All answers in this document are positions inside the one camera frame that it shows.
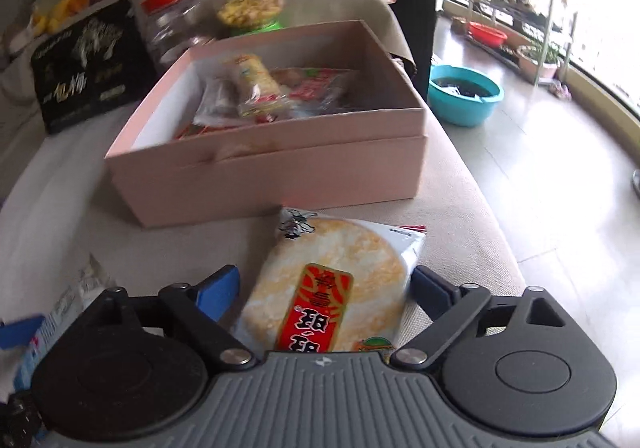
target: black box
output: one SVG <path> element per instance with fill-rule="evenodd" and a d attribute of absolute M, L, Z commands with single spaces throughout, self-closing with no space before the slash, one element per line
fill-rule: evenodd
<path fill-rule="evenodd" d="M 47 132 L 141 100 L 158 74 L 129 0 L 119 0 L 50 37 L 31 68 Z"/>

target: pink box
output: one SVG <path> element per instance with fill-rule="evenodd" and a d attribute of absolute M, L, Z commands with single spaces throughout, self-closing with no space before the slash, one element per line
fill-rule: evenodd
<path fill-rule="evenodd" d="M 360 71 L 350 101 L 365 111 L 276 121 L 176 141 L 204 78 L 254 52 L 267 68 Z M 142 225 L 254 216 L 414 197 L 426 105 L 363 22 L 249 34 L 188 50 L 149 92 L 107 152 L 114 185 Z"/>

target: dark liquid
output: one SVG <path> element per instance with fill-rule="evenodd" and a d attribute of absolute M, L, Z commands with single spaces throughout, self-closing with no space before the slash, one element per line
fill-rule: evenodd
<path fill-rule="evenodd" d="M 474 82 L 465 81 L 465 79 L 440 78 L 434 79 L 433 82 L 440 88 L 444 88 L 445 86 L 455 86 L 458 88 L 460 95 L 465 95 L 466 97 L 476 97 L 476 95 L 478 97 L 492 97 L 491 92 L 476 85 Z"/>

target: red label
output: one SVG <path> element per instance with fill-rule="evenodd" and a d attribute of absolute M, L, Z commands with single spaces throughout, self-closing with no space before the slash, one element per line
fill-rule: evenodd
<path fill-rule="evenodd" d="M 314 263 L 302 271 L 276 350 L 329 352 L 353 287 L 351 274 Z"/>
<path fill-rule="evenodd" d="M 313 75 L 304 79 L 289 95 L 303 101 L 319 100 L 321 93 L 334 81 L 336 76 L 337 74 L 332 70 L 315 70 Z"/>

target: plastic bag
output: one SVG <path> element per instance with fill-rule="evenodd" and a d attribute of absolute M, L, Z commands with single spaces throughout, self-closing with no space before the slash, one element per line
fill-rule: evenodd
<path fill-rule="evenodd" d="M 31 386 L 31 376 L 42 358 L 103 290 L 116 285 L 100 263 L 89 255 L 88 264 L 80 272 L 78 283 L 70 285 L 62 293 L 53 310 L 45 317 L 37 330 L 14 378 L 14 389 L 25 390 Z"/>
<path fill-rule="evenodd" d="M 238 114 L 238 90 L 229 79 L 207 78 L 202 101 L 191 124 L 178 139 L 226 128 L 238 128 L 254 121 Z"/>
<path fill-rule="evenodd" d="M 310 115 L 342 111 L 338 105 L 356 72 L 338 68 L 277 68 L 271 76 L 286 93 L 294 109 Z"/>
<path fill-rule="evenodd" d="M 255 54 L 239 54 L 229 61 L 230 76 L 238 88 L 239 114 L 268 115 L 287 108 L 279 84 Z"/>
<path fill-rule="evenodd" d="M 264 351 L 396 347 L 418 231 L 283 208 L 278 242 L 232 332 Z"/>

